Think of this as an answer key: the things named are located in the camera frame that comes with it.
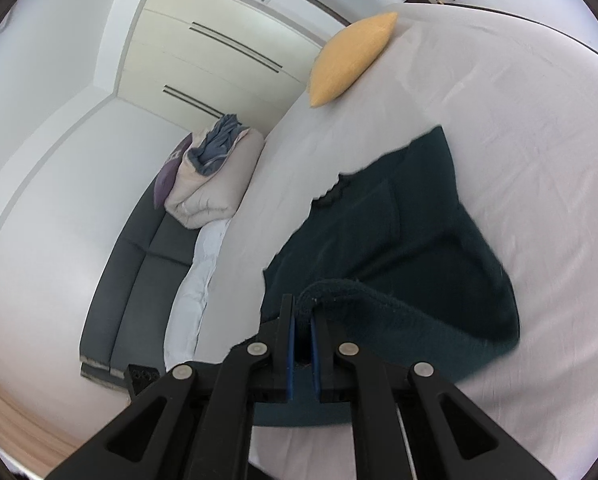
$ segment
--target white blanket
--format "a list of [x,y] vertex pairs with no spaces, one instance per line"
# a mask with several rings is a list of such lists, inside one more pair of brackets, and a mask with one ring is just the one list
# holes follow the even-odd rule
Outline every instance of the white blanket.
[[[310,109],[304,95],[269,134],[221,246],[196,359],[220,362],[257,331],[262,269],[339,172],[442,124],[460,199],[521,319],[519,347],[459,386],[558,479],[578,480],[598,456],[598,55],[511,16],[397,10],[391,44],[340,99]],[[349,431],[278,431],[253,440],[274,475],[351,478]]]
[[214,220],[199,230],[192,266],[179,285],[170,310],[163,342],[166,370],[192,361],[195,355],[201,319],[208,303],[208,285],[229,224],[230,219]]

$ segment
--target metal screw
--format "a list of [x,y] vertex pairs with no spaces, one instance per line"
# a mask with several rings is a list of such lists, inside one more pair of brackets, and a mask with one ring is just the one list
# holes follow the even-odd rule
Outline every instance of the metal screw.
[[250,343],[248,345],[248,353],[250,355],[263,355],[268,351],[268,346],[265,343]]
[[432,372],[435,371],[435,368],[433,368],[432,365],[429,363],[422,362],[415,364],[413,370],[419,377],[430,377],[432,375]]
[[354,343],[341,343],[339,345],[339,353],[341,355],[357,355],[359,353],[359,347]]
[[191,375],[192,368],[190,368],[188,365],[179,365],[172,370],[172,376],[180,381],[183,379],[188,379]]

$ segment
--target white wardrobe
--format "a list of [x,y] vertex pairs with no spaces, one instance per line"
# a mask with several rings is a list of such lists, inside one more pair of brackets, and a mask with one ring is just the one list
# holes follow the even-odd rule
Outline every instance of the white wardrobe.
[[189,131],[234,113],[266,135],[305,90],[318,53],[239,0],[147,0],[118,95]]

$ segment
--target sofa cushion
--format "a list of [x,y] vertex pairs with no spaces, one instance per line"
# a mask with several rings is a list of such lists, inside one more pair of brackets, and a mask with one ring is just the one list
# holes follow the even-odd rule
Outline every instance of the sofa cushion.
[[145,252],[133,243],[123,239],[116,241],[96,287],[81,334],[79,353],[82,362],[110,369],[110,356],[125,304],[144,256]]
[[166,215],[148,247],[148,254],[190,267],[198,234],[199,230],[188,230],[174,217]]
[[153,189],[154,181],[145,190],[137,205],[134,206],[130,218],[128,218],[119,236],[139,246],[145,252],[148,251],[148,247],[166,215],[164,208],[154,208]]
[[146,255],[136,277],[110,359],[110,372],[123,377],[128,364],[165,373],[163,340],[172,302],[189,266]]

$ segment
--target yellow pillow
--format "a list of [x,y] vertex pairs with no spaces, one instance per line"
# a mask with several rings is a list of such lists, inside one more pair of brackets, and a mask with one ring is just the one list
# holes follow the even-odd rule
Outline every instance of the yellow pillow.
[[310,106],[322,106],[345,92],[388,43],[397,13],[388,12],[348,25],[323,47],[310,74]]

